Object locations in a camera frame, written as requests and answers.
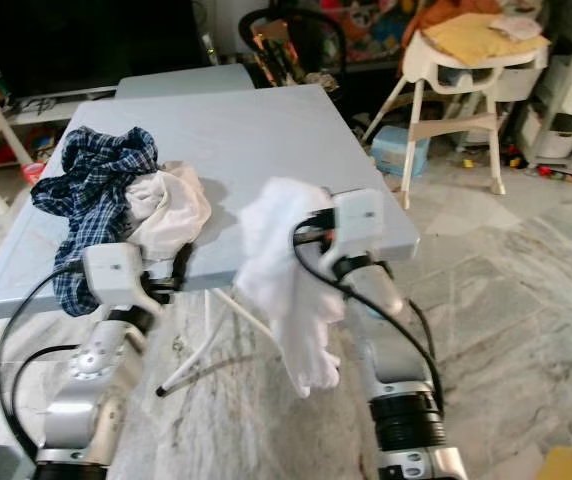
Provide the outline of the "yellow quilted cushion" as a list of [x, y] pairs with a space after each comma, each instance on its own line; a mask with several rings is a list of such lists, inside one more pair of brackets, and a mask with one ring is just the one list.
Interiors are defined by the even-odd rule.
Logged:
[[466, 13], [429, 27], [424, 36], [441, 52], [446, 52], [460, 63], [478, 65], [483, 60], [525, 54], [543, 49], [550, 41], [543, 35], [527, 41], [515, 42], [490, 28], [500, 14]]

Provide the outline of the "white shirt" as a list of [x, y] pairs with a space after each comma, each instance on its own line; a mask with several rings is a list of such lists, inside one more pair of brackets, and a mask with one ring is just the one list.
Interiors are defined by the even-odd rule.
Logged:
[[314, 212], [335, 205], [330, 193], [294, 178], [272, 177], [237, 211], [242, 261], [234, 285], [258, 308], [280, 348], [296, 394], [337, 387], [340, 358], [327, 351], [328, 329], [344, 319], [341, 294], [296, 260], [295, 230]]

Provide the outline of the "colourful cartoon play mat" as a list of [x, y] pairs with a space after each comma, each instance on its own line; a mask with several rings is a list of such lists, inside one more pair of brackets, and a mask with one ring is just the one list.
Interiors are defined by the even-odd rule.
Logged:
[[318, 8], [340, 23], [350, 40], [400, 42], [418, 0], [317, 0]]

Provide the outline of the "black round chair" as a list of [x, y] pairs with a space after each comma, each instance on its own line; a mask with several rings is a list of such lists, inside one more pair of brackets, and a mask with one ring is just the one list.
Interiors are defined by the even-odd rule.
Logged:
[[336, 90], [347, 72], [347, 42], [340, 24], [294, 6], [268, 6], [242, 15], [237, 35], [273, 87], [322, 83]]

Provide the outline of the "grey folding table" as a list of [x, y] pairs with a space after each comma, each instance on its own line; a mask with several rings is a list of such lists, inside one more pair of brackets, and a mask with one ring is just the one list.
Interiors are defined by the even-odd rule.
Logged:
[[[419, 230], [315, 84], [81, 102], [43, 177], [62, 174], [62, 148], [80, 127], [104, 134], [143, 128], [152, 134], [159, 160], [194, 166], [213, 210], [187, 261], [184, 291], [231, 287], [245, 257], [236, 212], [274, 177], [335, 193], [373, 189], [385, 210], [379, 259], [404, 261], [417, 252]], [[0, 320], [50, 274], [66, 233], [65, 219], [22, 202], [0, 247]]]

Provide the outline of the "orange brown garment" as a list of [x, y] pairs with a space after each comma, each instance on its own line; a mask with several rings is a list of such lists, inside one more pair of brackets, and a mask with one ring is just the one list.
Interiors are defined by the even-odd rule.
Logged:
[[432, 0], [429, 4], [418, 6], [408, 22], [406, 35], [413, 35], [417, 29], [437, 26], [446, 20], [468, 13], [474, 4], [475, 0]]

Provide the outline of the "black television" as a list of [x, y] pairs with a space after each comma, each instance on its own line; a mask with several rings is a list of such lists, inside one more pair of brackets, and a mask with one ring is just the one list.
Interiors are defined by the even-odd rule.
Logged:
[[1, 78], [18, 97], [209, 64], [193, 0], [0, 0]]

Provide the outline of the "white drawer cart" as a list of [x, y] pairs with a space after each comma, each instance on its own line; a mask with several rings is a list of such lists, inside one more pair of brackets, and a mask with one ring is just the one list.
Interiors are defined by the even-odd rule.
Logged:
[[557, 55], [525, 101], [516, 143], [529, 164], [572, 166], [570, 56]]

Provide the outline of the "small pink cloth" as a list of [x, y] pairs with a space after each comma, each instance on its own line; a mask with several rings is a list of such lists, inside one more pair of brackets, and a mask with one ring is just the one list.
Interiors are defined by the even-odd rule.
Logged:
[[542, 35], [541, 24], [525, 15], [498, 15], [490, 23], [490, 28], [515, 42], [527, 41]]

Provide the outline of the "light blue box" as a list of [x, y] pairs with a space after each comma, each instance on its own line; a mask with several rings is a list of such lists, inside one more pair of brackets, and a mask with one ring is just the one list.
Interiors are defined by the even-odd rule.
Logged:
[[[370, 141], [370, 156], [373, 157], [379, 172], [400, 177], [404, 168], [405, 154], [408, 151], [408, 129], [397, 125], [382, 125]], [[420, 177], [427, 166], [431, 141], [418, 140], [414, 145], [411, 175]]]

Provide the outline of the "cream garment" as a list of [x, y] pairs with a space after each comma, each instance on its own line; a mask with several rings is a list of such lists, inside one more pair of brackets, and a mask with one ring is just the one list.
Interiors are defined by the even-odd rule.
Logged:
[[172, 259], [194, 242], [210, 218], [210, 205], [193, 166], [166, 163], [140, 175], [125, 191], [132, 230], [127, 242], [146, 261]]

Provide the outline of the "blue plaid shirt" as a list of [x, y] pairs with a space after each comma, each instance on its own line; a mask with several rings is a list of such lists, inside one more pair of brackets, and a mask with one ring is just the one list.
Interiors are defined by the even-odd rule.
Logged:
[[157, 147], [149, 132], [134, 127], [107, 134], [79, 127], [65, 137], [63, 173], [31, 188], [36, 209], [65, 218], [68, 232], [54, 256], [53, 289], [68, 316], [89, 315], [100, 302], [74, 264], [94, 244], [125, 241], [130, 227], [126, 189], [139, 177], [158, 172]]

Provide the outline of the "white baby high chair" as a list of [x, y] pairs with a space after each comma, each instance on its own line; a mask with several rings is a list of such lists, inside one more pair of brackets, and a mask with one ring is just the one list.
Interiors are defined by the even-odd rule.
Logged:
[[[411, 178], [413, 178], [415, 148], [431, 138], [441, 134], [469, 131], [483, 131], [488, 134], [490, 146], [490, 189], [493, 195], [505, 195], [506, 186], [501, 177], [500, 157], [500, 122], [498, 122], [496, 84], [500, 82], [502, 70], [507, 67], [518, 67], [520, 64], [532, 63], [536, 67], [547, 67], [547, 46], [539, 45], [530, 52], [497, 56], [484, 59], [481, 63], [468, 65], [454, 56], [438, 50], [422, 32], [414, 33], [406, 47], [401, 61], [401, 76], [397, 79], [394, 90], [388, 95], [376, 116], [365, 128], [362, 142], [368, 142], [377, 131], [379, 123], [387, 113], [396, 108], [402, 90], [406, 86], [413, 87], [411, 96], [411, 114], [409, 116], [408, 140], [402, 161], [400, 184], [394, 196], [402, 209], [410, 207]], [[426, 100], [426, 90], [431, 88], [438, 95], [460, 95], [460, 93], [477, 93], [484, 100], [484, 110], [470, 116], [443, 118], [440, 120], [423, 120], [420, 108]]]

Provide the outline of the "red can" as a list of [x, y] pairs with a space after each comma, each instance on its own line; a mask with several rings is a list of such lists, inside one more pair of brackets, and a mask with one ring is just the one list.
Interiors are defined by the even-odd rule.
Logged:
[[21, 173], [24, 175], [24, 179], [29, 186], [34, 186], [42, 179], [43, 172], [45, 170], [44, 163], [29, 163], [22, 165]]

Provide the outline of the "white television stand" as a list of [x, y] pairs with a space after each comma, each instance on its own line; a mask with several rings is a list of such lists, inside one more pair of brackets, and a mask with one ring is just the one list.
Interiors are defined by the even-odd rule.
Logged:
[[6, 115], [7, 122], [12, 125], [62, 122], [62, 120], [71, 119], [77, 108], [84, 102], [108, 100], [113, 99], [114, 96], [116, 96], [116, 87], [18, 99], [4, 115]]

